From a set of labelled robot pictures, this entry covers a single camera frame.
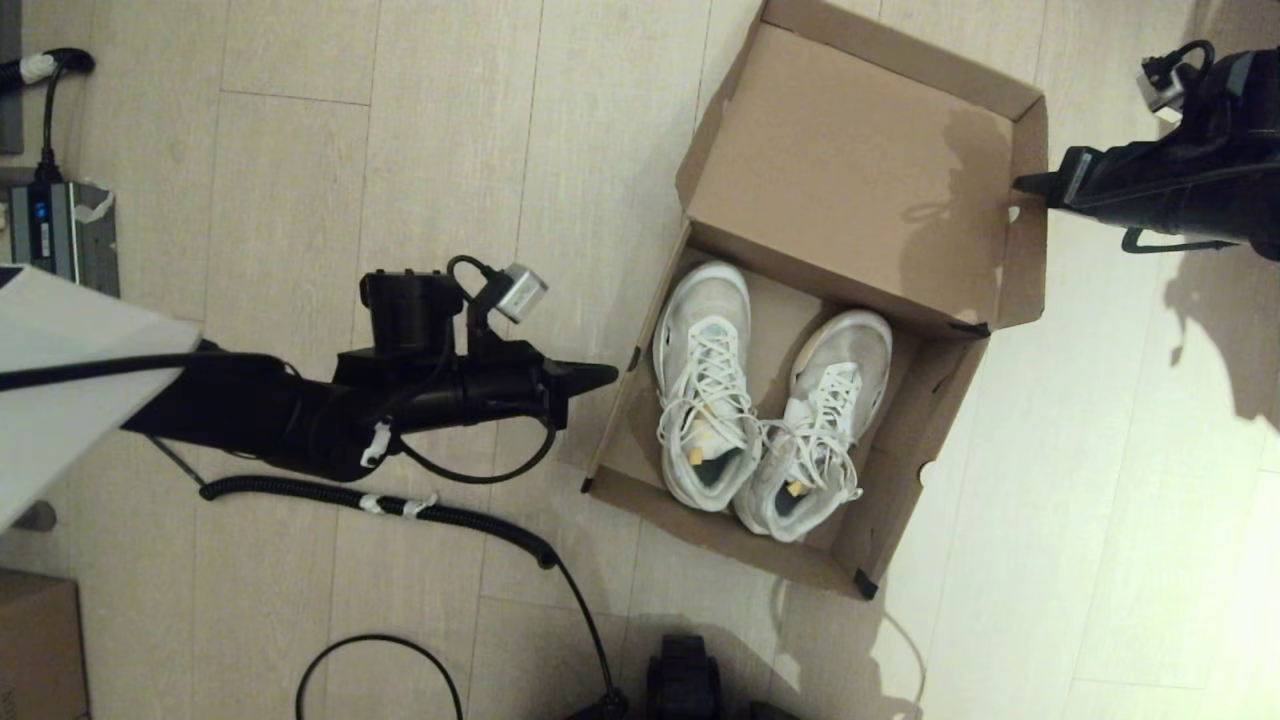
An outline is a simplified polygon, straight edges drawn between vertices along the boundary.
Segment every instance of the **shoelace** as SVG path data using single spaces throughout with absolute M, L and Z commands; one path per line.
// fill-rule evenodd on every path
M 835 468 L 836 482 L 847 498 L 861 497 L 863 488 L 856 484 L 847 487 L 850 479 L 856 477 L 849 452 L 852 445 L 851 407 L 861 387 L 856 375 L 835 374 L 824 380 L 815 413 L 806 424 L 797 428 L 785 420 L 767 423 L 778 432 L 765 434 L 764 443 L 769 452 L 787 454 L 783 477 L 788 482 L 797 482 L 809 491 L 827 489 L 827 477 Z
M 689 386 L 692 383 L 692 395 Z M 737 448 L 746 447 L 746 436 L 736 420 L 759 423 L 755 418 L 755 409 L 751 407 L 751 396 L 746 392 L 746 378 L 742 368 L 737 364 L 737 348 L 728 336 L 699 336 L 694 338 L 692 357 L 685 372 L 676 378 L 671 387 L 672 398 L 659 398 L 666 405 L 662 416 L 658 419 L 658 441 L 667 442 L 669 433 L 667 424 L 673 415 L 684 414 L 680 427 L 676 430 L 676 439 L 684 445 L 691 437 L 691 429 L 696 418 L 703 418 L 712 429 L 716 430 L 730 445 Z M 713 402 L 726 401 L 735 413 L 727 418 L 718 418 L 712 413 Z

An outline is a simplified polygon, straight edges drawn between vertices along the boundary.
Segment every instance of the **box lid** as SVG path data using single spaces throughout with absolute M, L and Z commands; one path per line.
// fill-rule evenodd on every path
M 1011 191 L 1043 169 L 1038 90 L 814 0 L 751 33 L 677 177 L 691 222 L 940 322 L 1039 316 L 1044 210 Z

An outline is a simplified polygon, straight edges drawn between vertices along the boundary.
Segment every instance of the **white sneaker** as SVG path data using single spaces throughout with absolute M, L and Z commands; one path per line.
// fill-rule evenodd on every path
M 800 350 L 782 420 L 768 423 L 768 455 L 733 510 L 751 532 L 795 542 L 858 500 L 849 457 L 867 432 L 888 384 L 893 338 L 869 310 L 832 318 Z
M 760 462 L 760 423 L 744 370 L 750 340 L 746 282 L 726 263 L 707 263 L 681 281 L 654 333 L 662 474 L 690 507 L 723 510 Z

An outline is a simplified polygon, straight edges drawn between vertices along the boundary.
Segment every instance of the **wooden floor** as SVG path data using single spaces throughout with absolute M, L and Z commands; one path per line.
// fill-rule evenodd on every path
M 361 273 L 456 252 L 547 277 L 517 334 L 623 363 L 680 227 L 676 167 L 754 4 L 32 0 L 26 32 L 99 58 L 59 94 L 56 137 L 67 169 L 119 196 L 127 297 L 324 377 L 369 340 Z M 1158 132 L 1140 56 L 1206 33 L 1280 41 L 1271 0 L 850 4 L 1043 87 L 1055 161 Z M 1277 375 L 1276 265 L 1125 256 L 1117 231 L 1055 215 L 1044 318 L 995 337 L 873 603 L 581 497 L 604 392 L 518 480 L 461 488 L 396 462 L 367 484 L 544 533 L 634 698 L 659 635 L 691 629 L 735 706 L 813 720 L 1274 719 Z M 534 436 L 506 423 L 424 448 L 485 471 Z M 247 466 L 183 452 L 209 475 Z M 599 692 L 562 582 L 499 542 L 296 501 L 205 505 L 124 434 L 50 498 L 56 532 L 0 537 L 0 562 L 81 582 L 99 720 L 289 717 L 306 662 L 374 630 L 438 652 L 471 717 L 556 717 Z M 445 701 L 425 664 L 353 648 L 308 717 L 444 719 Z

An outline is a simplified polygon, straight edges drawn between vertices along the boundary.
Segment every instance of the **shoe box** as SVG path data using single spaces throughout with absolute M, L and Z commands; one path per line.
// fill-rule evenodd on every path
M 686 225 L 584 489 L 790 580 L 870 598 L 991 333 L 1039 318 L 1046 211 L 1011 190 L 1046 169 L 1042 92 L 815 0 L 765 3 L 676 178 Z M 746 373 L 762 419 L 826 319 L 869 307 L 893 328 L 890 387 L 854 454 L 860 500 L 804 542 L 666 489 L 650 337 L 668 290 L 709 258 L 744 270 Z
M 72 580 L 0 570 L 0 717 L 88 717 Z

